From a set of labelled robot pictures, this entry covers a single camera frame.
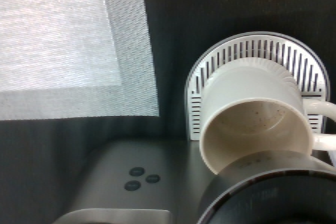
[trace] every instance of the mug rim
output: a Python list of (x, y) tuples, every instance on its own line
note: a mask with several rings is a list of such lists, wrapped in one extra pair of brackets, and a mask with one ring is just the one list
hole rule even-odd
[(310, 125), (310, 122), (308, 122), (308, 118), (307, 118), (307, 114), (304, 114), (296, 107), (293, 107), (289, 103), (280, 101), (280, 100), (275, 100), (275, 99), (271, 99), (271, 98), (265, 98), (265, 97), (254, 97), (254, 98), (250, 98), (250, 99), (244, 99), (244, 100), (239, 100), (227, 105), (224, 105), (224, 107), (221, 107), (221, 109), (212, 114), (212, 116), (209, 117), (208, 121), (205, 124), (202, 124), (202, 135), (200, 135), (200, 151), (202, 151), (202, 157), (203, 157), (203, 161), (209, 167), (209, 169), (212, 170), (212, 172), (215, 174), (218, 174), (221, 172), (221, 170), (217, 170), (209, 162), (209, 159), (206, 157), (206, 149), (205, 149), (205, 137), (206, 137), (206, 131), (209, 129), (209, 126), (215, 120), (215, 118), (218, 117), (218, 115), (226, 111), (229, 110), (232, 107), (244, 104), (244, 103), (250, 103), (250, 102), (271, 102), (271, 103), (277, 103), (278, 105), (281, 105), (283, 107), (286, 107), (289, 110), (292, 110), (295, 112), (295, 114), (298, 115), (299, 119), (302, 120), (304, 122), (304, 126), (305, 126), (305, 129), (307, 129), (307, 133), (308, 133), (308, 137), (310, 137), (310, 149), (308, 149), (308, 153), (305, 153), (307, 155), (311, 155), (313, 154), (313, 146), (314, 146), (314, 133), (313, 133), (313, 130), (311, 130), (311, 125)]

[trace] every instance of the button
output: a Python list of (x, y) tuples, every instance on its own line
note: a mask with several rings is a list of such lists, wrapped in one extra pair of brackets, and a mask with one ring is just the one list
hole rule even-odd
[(142, 175), (145, 175), (145, 168), (143, 167), (136, 167), (130, 171), (130, 175), (134, 176), (134, 177), (140, 177)]
[(140, 187), (142, 187), (142, 183), (137, 180), (133, 180), (125, 184), (125, 189), (128, 191), (137, 191)]
[(160, 175), (149, 175), (146, 178), (148, 183), (155, 184), (161, 181), (161, 176)]

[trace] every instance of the coffee machine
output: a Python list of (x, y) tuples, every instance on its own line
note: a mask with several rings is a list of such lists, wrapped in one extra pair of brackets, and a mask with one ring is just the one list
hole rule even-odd
[[(302, 97), (329, 101), (328, 71), (301, 41), (271, 32), (226, 39), (202, 56), (188, 77), (188, 141), (125, 139), (97, 150), (55, 224), (336, 222), (336, 170), (314, 157), (271, 148), (238, 159), (218, 174), (205, 164), (203, 88), (218, 68), (248, 57), (281, 64)], [(313, 132), (323, 133), (325, 117), (308, 116)]]

